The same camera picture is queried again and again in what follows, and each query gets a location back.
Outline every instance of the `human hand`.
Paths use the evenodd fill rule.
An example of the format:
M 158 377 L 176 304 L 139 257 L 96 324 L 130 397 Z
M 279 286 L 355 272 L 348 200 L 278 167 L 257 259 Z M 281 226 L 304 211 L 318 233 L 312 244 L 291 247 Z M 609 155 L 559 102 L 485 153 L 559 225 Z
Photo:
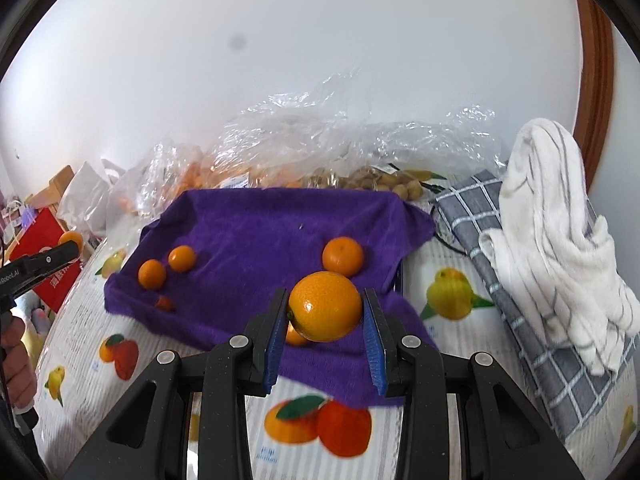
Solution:
M 38 387 L 27 349 L 20 341 L 22 334 L 24 322 L 19 317 L 14 317 L 9 328 L 0 337 L 0 346 L 6 352 L 2 369 L 7 381 L 9 400 L 16 408 L 26 408 L 35 397 Z

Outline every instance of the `red box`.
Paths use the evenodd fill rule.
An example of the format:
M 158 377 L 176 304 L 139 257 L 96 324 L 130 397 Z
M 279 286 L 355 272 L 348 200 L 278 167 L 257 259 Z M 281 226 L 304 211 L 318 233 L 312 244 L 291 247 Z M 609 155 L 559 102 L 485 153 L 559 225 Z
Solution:
M 15 261 L 20 256 L 31 256 L 55 247 L 63 233 L 53 213 L 49 208 L 44 208 L 20 238 L 20 242 L 11 253 L 11 260 Z M 74 262 L 44 279 L 33 290 L 57 313 L 79 275 L 80 263 Z

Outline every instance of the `screw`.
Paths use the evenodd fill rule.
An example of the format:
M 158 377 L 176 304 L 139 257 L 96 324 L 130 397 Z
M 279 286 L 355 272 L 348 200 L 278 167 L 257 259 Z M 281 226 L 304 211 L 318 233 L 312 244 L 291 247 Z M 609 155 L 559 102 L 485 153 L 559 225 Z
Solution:
M 478 352 L 476 354 L 476 363 L 478 363 L 479 365 L 491 366 L 493 362 L 494 362 L 494 358 L 491 357 L 486 352 Z
M 402 344 L 407 348 L 418 348 L 420 343 L 420 338 L 415 335 L 406 335 L 402 338 Z
M 249 338 L 245 335 L 235 335 L 229 340 L 233 348 L 244 348 L 249 344 Z
M 161 365 L 167 365 L 170 362 L 172 362 L 175 359 L 175 354 L 173 352 L 171 352 L 171 350 L 162 350 L 159 354 L 158 357 L 156 357 L 156 360 L 161 364 Z

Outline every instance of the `green leaf illustration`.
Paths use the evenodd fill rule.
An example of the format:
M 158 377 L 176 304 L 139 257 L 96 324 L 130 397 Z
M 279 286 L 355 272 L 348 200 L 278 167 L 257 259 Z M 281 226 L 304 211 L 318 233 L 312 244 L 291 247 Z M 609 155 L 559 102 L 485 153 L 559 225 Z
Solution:
M 424 309 L 422 310 L 422 312 L 420 313 L 420 319 L 425 320 L 433 316 L 437 316 L 436 311 L 432 309 L 429 303 L 427 303 L 424 306 Z
M 122 343 L 123 341 L 124 341 L 124 336 L 122 334 L 113 334 L 107 339 L 104 345 L 114 346 L 114 345 L 117 345 L 118 343 Z
M 474 295 L 473 301 L 471 303 L 472 308 L 485 308 L 488 306 L 495 306 L 494 302 L 486 300 L 485 298 L 481 298 L 478 295 Z
M 290 400 L 284 406 L 282 406 L 276 418 L 281 420 L 291 420 L 292 418 L 300 418 L 305 416 L 316 409 L 320 404 L 325 402 L 324 397 L 317 395 L 306 395 L 304 397 L 298 397 L 297 399 Z

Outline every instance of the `gray checkered cloth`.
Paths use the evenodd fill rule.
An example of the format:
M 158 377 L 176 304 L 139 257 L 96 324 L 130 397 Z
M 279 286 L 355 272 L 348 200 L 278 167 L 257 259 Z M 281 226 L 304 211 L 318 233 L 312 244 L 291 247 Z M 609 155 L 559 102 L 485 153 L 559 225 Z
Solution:
M 599 412 L 615 380 L 588 373 L 575 349 L 549 349 L 542 345 L 511 296 L 502 288 L 489 260 L 478 246 L 478 235 L 489 228 L 501 228 L 498 196 L 502 182 L 483 171 L 440 193 L 434 201 L 444 224 L 472 259 L 489 294 L 500 311 L 508 332 L 518 348 L 526 379 L 534 390 L 538 410 L 549 421 L 558 437 L 566 441 L 591 415 Z M 595 214 L 588 202 L 590 230 Z M 622 374 L 640 335 L 625 339 Z

